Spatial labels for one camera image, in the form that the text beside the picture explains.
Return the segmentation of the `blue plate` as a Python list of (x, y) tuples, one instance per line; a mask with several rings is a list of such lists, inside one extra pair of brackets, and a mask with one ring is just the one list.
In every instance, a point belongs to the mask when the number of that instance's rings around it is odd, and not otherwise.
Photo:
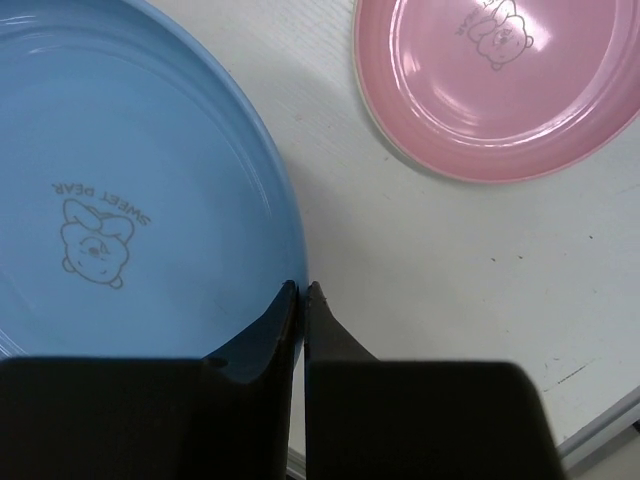
[(1, 353), (202, 357), (307, 281), (285, 165), (144, 1), (1, 5)]

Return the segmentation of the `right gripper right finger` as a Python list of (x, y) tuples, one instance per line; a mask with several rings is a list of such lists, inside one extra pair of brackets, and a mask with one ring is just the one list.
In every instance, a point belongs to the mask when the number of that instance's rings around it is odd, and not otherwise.
[(310, 479), (562, 479), (535, 386), (503, 361), (380, 360), (318, 283), (305, 321)]

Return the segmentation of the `cream plate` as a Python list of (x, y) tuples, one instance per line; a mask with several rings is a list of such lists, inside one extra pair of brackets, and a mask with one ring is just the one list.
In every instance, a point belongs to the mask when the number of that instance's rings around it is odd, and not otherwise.
[(361, 116), (363, 118), (363, 121), (366, 123), (368, 130), (375, 137), (375, 139), (384, 147), (384, 149), (388, 152), (388, 154), (391, 157), (401, 162), (407, 168), (410, 168), (420, 174), (423, 174), (423, 175), (429, 174), (430, 171), (427, 168), (420, 165), (415, 160), (409, 158), (401, 149), (399, 149), (386, 136), (385, 132), (380, 128), (380, 125), (378, 124), (367, 102), (365, 91), (363, 89), (361, 79), (360, 79), (360, 72), (358, 69), (358, 62), (357, 62), (357, 55), (356, 55), (355, 27), (351, 28), (350, 40), (351, 40), (350, 47), (351, 47), (351, 67), (352, 67), (353, 82), (354, 82), (354, 87), (357, 90)]

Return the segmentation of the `pink plate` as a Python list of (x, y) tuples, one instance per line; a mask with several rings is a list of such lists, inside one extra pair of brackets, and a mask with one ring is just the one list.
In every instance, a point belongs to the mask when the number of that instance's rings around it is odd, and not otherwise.
[(635, 1), (359, 1), (353, 57), (383, 136), (463, 181), (557, 172), (639, 114)]

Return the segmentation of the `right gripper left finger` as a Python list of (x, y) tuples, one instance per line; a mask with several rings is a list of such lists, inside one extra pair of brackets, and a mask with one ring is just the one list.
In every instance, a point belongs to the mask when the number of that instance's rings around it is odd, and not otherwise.
[(282, 479), (299, 293), (196, 360), (1, 364), (5, 479)]

